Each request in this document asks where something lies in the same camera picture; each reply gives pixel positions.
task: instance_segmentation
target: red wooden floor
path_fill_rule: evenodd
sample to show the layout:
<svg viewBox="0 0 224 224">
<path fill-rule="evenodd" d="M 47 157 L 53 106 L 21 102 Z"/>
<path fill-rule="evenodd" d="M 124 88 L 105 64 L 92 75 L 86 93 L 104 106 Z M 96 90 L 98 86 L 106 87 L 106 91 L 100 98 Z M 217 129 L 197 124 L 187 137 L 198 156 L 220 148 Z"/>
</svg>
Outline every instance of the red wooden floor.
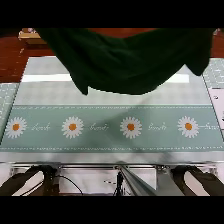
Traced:
<svg viewBox="0 0 224 224">
<path fill-rule="evenodd" d="M 17 37 L 0 39 L 0 83 L 20 82 L 28 57 L 52 56 L 46 46 L 32 49 L 25 46 Z M 224 58 L 224 34 L 213 38 L 211 57 Z"/>
</svg>

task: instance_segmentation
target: table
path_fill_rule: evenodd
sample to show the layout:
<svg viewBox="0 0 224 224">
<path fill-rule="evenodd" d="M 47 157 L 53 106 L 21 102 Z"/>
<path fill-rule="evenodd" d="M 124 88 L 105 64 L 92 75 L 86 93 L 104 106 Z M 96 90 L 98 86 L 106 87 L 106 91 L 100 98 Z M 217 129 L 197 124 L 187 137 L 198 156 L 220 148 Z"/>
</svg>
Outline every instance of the table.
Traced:
<svg viewBox="0 0 224 224">
<path fill-rule="evenodd" d="M 1 162 L 179 164 L 224 161 L 203 77 L 183 66 L 141 96 L 82 95 L 56 57 L 29 58 L 0 147 Z"/>
</svg>

